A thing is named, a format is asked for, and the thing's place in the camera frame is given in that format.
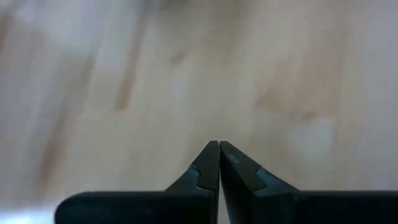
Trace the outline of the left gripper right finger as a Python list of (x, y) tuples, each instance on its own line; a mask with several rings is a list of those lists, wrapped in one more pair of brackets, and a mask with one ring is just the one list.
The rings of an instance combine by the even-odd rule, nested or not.
[(230, 224), (293, 224), (299, 191), (227, 141), (220, 142), (221, 183)]

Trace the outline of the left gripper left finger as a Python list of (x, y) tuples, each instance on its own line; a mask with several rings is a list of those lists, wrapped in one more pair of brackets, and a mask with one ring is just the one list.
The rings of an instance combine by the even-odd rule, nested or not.
[(166, 191), (179, 196), (177, 224), (217, 224), (220, 145), (210, 141)]

